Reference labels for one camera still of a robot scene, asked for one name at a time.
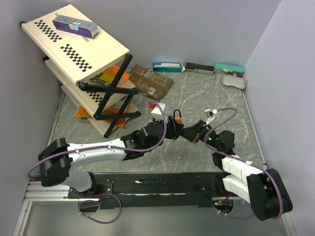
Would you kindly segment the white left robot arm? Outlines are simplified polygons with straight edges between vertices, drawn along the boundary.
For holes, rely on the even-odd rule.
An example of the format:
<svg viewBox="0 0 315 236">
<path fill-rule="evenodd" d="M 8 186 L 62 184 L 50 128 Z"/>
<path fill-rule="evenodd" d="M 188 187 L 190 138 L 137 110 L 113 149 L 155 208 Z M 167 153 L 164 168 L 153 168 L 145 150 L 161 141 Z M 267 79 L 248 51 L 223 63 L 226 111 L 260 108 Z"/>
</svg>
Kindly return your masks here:
<svg viewBox="0 0 315 236">
<path fill-rule="evenodd" d="M 87 198 L 93 197 L 97 192 L 93 174 L 78 170 L 79 166 L 142 157 L 160 146 L 164 139 L 178 139 L 183 127 L 181 121 L 169 117 L 166 121 L 154 119 L 140 130 L 102 143 L 68 144 L 64 138 L 58 138 L 38 156 L 41 185 L 65 184 Z"/>
</svg>

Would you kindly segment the orange black padlock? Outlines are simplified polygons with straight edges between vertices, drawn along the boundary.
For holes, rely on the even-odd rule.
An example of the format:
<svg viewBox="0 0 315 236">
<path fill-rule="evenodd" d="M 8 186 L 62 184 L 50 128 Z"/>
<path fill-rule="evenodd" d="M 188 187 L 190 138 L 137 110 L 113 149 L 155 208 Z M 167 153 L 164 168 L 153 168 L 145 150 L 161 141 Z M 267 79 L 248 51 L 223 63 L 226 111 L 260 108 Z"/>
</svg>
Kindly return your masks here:
<svg viewBox="0 0 315 236">
<path fill-rule="evenodd" d="M 182 124 L 182 114 L 181 114 L 181 111 L 179 109 L 174 109 L 173 117 L 177 123 Z"/>
</svg>

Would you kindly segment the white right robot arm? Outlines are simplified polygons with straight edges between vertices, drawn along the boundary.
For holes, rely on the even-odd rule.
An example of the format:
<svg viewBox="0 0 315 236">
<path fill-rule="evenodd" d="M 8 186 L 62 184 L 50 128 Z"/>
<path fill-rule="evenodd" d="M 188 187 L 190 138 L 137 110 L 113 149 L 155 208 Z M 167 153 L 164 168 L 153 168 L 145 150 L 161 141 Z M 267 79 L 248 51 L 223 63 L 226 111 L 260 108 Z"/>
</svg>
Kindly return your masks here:
<svg viewBox="0 0 315 236">
<path fill-rule="evenodd" d="M 193 126 L 183 128 L 180 135 L 192 143 L 205 141 L 215 150 L 213 162 L 227 174 L 215 183 L 219 195 L 226 196 L 231 192 L 243 198 L 261 221 L 293 210 L 293 203 L 279 172 L 255 167 L 250 161 L 237 156 L 233 151 L 235 135 L 231 131 L 224 130 L 217 134 L 210 125 L 200 120 Z"/>
</svg>

